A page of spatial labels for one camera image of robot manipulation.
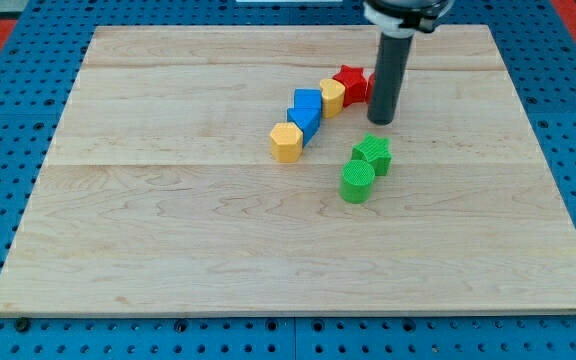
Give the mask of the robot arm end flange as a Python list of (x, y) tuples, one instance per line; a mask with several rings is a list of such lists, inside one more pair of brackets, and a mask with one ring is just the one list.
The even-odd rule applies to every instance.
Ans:
[(408, 38), (416, 32), (432, 33), (454, 3), (454, 0), (364, 0), (363, 15), (383, 35)]

